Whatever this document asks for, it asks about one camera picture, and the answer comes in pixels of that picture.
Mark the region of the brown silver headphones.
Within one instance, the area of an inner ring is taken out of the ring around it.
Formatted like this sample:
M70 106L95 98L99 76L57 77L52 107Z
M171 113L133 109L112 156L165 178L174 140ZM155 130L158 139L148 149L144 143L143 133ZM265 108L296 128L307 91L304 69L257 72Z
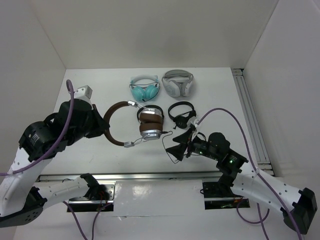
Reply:
M110 119L112 117L112 115L119 109L124 108L124 107L135 107L138 108L138 110L140 108L143 108L144 106L132 101L132 100L128 100L128 101L120 101L115 103L114 105L112 105L104 114L103 119L110 124ZM137 145L137 141L152 141L152 140L158 140L160 139L160 137L162 136L162 134L164 134L164 130L163 130L163 125L164 125L164 120L163 123L140 123L139 122L139 133L141 138L139 138L138 140L132 142L132 141L127 141L127 142L121 142L118 141L116 139L114 139L114 137L111 135L110 132L110 127L104 132L104 136L106 137L106 139L111 142L112 144L119 146L119 147L124 147L124 148L130 148L130 147L134 147L135 145Z

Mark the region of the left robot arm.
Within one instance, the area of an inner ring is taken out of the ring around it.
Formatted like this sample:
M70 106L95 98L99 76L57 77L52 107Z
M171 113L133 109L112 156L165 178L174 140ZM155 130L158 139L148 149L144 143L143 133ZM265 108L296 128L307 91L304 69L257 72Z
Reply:
M34 184L57 153L82 138L104 133L105 123L90 100L65 101L59 111L30 124L23 132L16 157L0 184L0 226L23 226L43 210L72 198L107 199L106 187L90 173L48 187Z

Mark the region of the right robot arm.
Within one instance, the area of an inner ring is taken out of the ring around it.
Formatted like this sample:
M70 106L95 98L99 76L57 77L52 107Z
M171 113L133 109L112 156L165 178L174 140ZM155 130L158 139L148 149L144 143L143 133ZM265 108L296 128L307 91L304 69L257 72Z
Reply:
M166 152L178 161L197 154L216 161L222 173L218 190L223 196L242 196L279 212L292 230L306 235L318 210L315 193L305 187L299 189L282 182L252 164L230 147L220 132L211 133L208 140L192 136L188 130L173 139L176 146Z

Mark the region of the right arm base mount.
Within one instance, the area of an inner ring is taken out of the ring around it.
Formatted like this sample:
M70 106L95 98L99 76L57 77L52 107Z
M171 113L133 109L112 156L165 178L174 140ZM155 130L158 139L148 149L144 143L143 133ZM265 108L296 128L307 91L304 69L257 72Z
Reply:
M246 197L236 195L223 185L218 179L205 179L202 181L202 189L199 191L204 198L205 210L225 210L249 208L250 202Z

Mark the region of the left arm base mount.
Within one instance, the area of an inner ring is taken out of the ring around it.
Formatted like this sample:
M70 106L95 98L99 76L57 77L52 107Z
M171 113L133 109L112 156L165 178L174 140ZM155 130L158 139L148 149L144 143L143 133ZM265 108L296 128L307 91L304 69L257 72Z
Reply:
M87 182L89 190L84 196L74 197L67 201L74 212L113 212L116 183L112 181L99 182L93 175L80 175Z

